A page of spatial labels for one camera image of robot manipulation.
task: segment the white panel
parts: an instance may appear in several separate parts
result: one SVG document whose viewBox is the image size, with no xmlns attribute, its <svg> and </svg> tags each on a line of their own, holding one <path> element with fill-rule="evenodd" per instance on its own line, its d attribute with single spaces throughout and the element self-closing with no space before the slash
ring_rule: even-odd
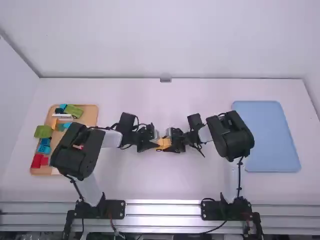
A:
<svg viewBox="0 0 320 240">
<path fill-rule="evenodd" d="M 38 76 L 0 36 L 0 177 L 39 84 Z"/>
<path fill-rule="evenodd" d="M 45 76 L 299 77 L 320 111 L 318 0 L 0 0 Z"/>
</svg>

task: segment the wooden board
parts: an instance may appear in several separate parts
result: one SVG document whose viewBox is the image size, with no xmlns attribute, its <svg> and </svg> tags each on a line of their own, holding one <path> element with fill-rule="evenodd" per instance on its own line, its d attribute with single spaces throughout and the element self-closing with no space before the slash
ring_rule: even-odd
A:
<svg viewBox="0 0 320 240">
<path fill-rule="evenodd" d="M 81 109 L 83 109 L 83 114 L 80 118 L 78 119 L 74 119 L 73 122 L 77 122 L 77 123 L 81 123 L 81 124 L 85 124 L 89 127 L 91 126 L 96 126 L 97 125 L 97 121 L 98 121 L 98 111 L 99 108 L 96 105 L 91 105 L 91 104 L 74 104 L 76 107 L 79 107 Z M 59 107 L 59 104 L 55 104 L 53 106 L 50 107 L 48 114 L 46 116 L 44 125 L 48 125 L 51 126 L 52 122 L 53 122 L 53 117 L 52 114 L 55 112 L 55 109 Z M 49 162 L 50 162 L 50 156 L 53 153 L 53 151 L 55 150 L 56 146 L 58 145 L 58 143 L 60 142 L 61 138 L 63 137 L 63 135 L 65 134 L 67 130 L 64 131 L 53 131 L 52 133 L 52 139 L 50 142 L 50 147 L 51 147 L 51 152 L 49 155 L 45 155 L 49 157 Z M 40 145 L 40 140 L 39 143 L 36 146 L 35 149 L 35 154 L 37 153 L 37 149 Z M 40 168 L 30 168 L 30 173 L 31 175 L 36 175 L 36 176 L 54 176 L 54 175 L 60 175 L 59 171 L 55 168 L 55 167 L 51 167 L 51 166 L 41 166 Z"/>
</svg>

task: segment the teal block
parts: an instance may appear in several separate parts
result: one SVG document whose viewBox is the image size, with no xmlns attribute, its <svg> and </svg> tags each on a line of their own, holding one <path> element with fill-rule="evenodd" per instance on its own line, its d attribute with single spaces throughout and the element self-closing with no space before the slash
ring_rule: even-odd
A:
<svg viewBox="0 0 320 240">
<path fill-rule="evenodd" d="M 67 107 L 67 104 L 60 104 L 59 108 L 65 110 Z"/>
</svg>

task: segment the colored block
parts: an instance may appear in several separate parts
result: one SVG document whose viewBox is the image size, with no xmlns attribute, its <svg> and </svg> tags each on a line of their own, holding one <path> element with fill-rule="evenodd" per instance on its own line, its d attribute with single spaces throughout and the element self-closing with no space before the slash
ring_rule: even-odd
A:
<svg viewBox="0 0 320 240">
<path fill-rule="evenodd" d="M 60 108 L 60 107 L 57 107 L 57 108 L 54 110 L 54 113 L 55 113 L 55 114 L 63 114 L 63 113 L 64 113 L 64 109 L 63 109 L 63 108 Z"/>
<path fill-rule="evenodd" d="M 72 104 L 68 104 L 64 110 L 64 113 L 66 114 L 71 114 L 72 116 L 74 116 L 76 119 L 80 118 L 82 116 L 82 114 L 84 113 L 84 111 L 79 108 L 76 107 Z"/>
<path fill-rule="evenodd" d="M 66 122 L 65 124 L 63 124 L 63 126 L 67 129 L 70 127 L 71 124 L 72 122 Z"/>
<path fill-rule="evenodd" d="M 44 139 L 51 137 L 52 134 L 52 128 L 47 125 L 39 125 L 36 127 L 34 132 L 34 137 L 38 139 Z"/>
<path fill-rule="evenodd" d="M 49 157 L 43 156 L 43 158 L 41 159 L 40 165 L 41 165 L 41 166 L 47 166 L 47 165 L 49 165 Z"/>
<path fill-rule="evenodd" d="M 42 138 L 40 144 L 50 147 L 50 142 L 51 142 L 50 138 Z"/>
<path fill-rule="evenodd" d="M 59 108 L 61 108 L 61 109 L 63 109 L 63 110 L 65 110 L 66 107 L 67 107 L 67 104 L 60 104 L 60 106 L 59 106 Z"/>
<path fill-rule="evenodd" d="M 52 128 L 53 130 L 56 129 L 57 120 L 58 120 L 58 119 L 57 119 L 56 117 L 53 117 L 53 118 L 52 118 L 51 128 Z"/>
<path fill-rule="evenodd" d="M 39 169 L 41 166 L 41 160 L 44 156 L 42 154 L 36 153 L 33 157 L 31 168 L 32 169 Z"/>
<path fill-rule="evenodd" d="M 49 146 L 40 145 L 37 152 L 48 155 L 51 152 L 51 148 Z"/>
<path fill-rule="evenodd" d="M 59 132 L 63 132 L 66 128 L 64 127 L 63 123 L 59 123 L 56 125 L 56 128 Z"/>
</svg>

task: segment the blue mat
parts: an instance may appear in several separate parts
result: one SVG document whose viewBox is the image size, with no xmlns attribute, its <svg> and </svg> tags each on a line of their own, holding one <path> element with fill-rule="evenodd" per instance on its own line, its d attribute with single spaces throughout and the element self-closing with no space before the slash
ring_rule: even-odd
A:
<svg viewBox="0 0 320 240">
<path fill-rule="evenodd" d="M 235 101 L 236 110 L 254 136 L 245 161 L 248 172 L 298 172 L 299 157 L 285 113 L 277 101 Z"/>
</svg>

